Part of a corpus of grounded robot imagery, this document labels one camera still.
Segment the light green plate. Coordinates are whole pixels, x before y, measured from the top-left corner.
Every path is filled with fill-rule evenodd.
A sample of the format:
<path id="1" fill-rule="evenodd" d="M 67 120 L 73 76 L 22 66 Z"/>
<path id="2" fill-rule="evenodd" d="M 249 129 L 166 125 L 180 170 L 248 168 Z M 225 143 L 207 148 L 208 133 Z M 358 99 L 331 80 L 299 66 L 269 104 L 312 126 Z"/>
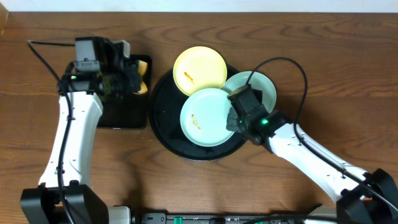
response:
<path id="1" fill-rule="evenodd" d="M 232 91 L 245 85 L 250 74 L 251 71 L 245 71 L 233 75 L 231 78 L 227 79 L 222 89 L 228 93 L 231 93 Z M 270 113 L 274 109 L 277 100 L 277 92 L 273 82 L 264 74 L 254 72 L 249 84 L 253 89 L 262 91 L 262 104 Z"/>
<path id="2" fill-rule="evenodd" d="M 231 103 L 228 93 L 217 88 L 206 88 L 194 93 L 183 104 L 180 126 L 185 137 L 203 146 L 219 146 L 234 133 L 227 130 L 227 117 Z"/>

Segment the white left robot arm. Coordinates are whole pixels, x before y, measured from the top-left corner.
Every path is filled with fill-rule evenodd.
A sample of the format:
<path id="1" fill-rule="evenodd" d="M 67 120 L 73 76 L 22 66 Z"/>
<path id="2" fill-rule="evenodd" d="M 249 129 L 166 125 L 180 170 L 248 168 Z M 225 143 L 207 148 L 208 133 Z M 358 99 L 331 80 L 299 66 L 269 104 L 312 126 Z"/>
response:
<path id="1" fill-rule="evenodd" d="M 127 206 L 107 206 L 90 179 L 96 127 L 107 101 L 124 101 L 146 91 L 148 65 L 130 58 L 125 40 L 79 37 L 76 59 L 62 77 L 38 55 L 57 81 L 60 116 L 52 152 L 34 189 L 22 191 L 20 205 L 29 223 L 132 223 Z"/>

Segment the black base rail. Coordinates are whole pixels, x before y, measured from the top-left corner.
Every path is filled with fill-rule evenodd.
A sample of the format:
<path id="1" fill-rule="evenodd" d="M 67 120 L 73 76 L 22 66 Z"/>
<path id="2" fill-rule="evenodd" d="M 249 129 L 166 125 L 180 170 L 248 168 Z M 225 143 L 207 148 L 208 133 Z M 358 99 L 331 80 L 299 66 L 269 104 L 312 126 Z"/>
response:
<path id="1" fill-rule="evenodd" d="M 251 220 L 269 217 L 268 215 L 203 215 L 203 214 L 166 214 L 145 213 L 137 215 L 135 221 L 138 224 L 243 224 Z"/>

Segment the black round tray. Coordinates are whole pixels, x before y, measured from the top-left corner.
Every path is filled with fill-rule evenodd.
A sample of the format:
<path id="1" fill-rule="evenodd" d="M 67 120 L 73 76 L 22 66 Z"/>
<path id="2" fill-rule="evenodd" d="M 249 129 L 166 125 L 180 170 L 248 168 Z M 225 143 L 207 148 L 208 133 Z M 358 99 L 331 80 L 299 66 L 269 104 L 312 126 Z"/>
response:
<path id="1" fill-rule="evenodd" d="M 241 148 L 247 139 L 234 133 L 219 146 L 203 147 L 192 143 L 180 126 L 180 112 L 188 99 L 176 86 L 173 70 L 166 72 L 150 96 L 149 122 L 156 138 L 170 152 L 194 161 L 213 161 L 229 156 Z"/>

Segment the black rectangular tray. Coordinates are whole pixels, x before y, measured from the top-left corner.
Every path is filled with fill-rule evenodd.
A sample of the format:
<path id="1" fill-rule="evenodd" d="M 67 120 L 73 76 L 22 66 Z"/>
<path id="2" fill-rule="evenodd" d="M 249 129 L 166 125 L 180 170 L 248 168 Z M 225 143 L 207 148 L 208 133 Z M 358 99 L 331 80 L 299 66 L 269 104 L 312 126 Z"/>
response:
<path id="1" fill-rule="evenodd" d="M 142 60 L 148 63 L 148 69 L 143 76 L 143 82 L 148 91 L 144 94 L 132 94 L 122 100 L 103 101 L 103 114 L 98 128 L 108 129 L 144 129 L 147 123 L 149 110 L 150 82 L 152 59 L 149 55 L 132 54 L 130 60 Z"/>

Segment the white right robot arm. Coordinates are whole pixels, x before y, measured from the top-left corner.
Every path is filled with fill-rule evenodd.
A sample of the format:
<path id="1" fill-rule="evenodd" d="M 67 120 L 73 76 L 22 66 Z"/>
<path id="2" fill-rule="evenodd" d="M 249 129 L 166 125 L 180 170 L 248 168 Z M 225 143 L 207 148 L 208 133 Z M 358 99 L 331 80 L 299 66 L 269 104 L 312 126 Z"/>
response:
<path id="1" fill-rule="evenodd" d="M 296 122 L 264 105 L 233 103 L 228 129 L 285 159 L 314 181 L 336 204 L 337 223 L 397 223 L 397 185 L 384 170 L 369 173 L 336 156 Z"/>

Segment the yellow plate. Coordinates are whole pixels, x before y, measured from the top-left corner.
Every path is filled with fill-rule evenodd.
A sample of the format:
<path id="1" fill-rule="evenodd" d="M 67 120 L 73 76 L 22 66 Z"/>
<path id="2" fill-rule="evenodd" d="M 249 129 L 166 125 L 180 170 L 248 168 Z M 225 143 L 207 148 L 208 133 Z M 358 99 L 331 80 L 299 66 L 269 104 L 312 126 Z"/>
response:
<path id="1" fill-rule="evenodd" d="M 216 50 L 204 46 L 183 51 L 172 73 L 175 85 L 187 96 L 205 88 L 221 88 L 228 76 L 224 58 Z"/>

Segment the green and yellow sponge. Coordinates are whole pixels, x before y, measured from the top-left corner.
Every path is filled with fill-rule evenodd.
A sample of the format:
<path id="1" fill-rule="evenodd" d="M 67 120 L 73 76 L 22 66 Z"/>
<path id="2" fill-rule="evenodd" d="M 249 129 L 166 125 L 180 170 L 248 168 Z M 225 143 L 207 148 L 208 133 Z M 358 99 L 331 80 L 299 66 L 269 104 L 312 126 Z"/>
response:
<path id="1" fill-rule="evenodd" d="M 143 95 L 148 91 L 147 85 L 144 82 L 144 76 L 146 74 L 146 71 L 148 70 L 148 63 L 142 60 L 136 60 L 135 64 L 137 67 L 137 72 L 141 76 L 140 90 L 135 92 L 135 94 Z"/>

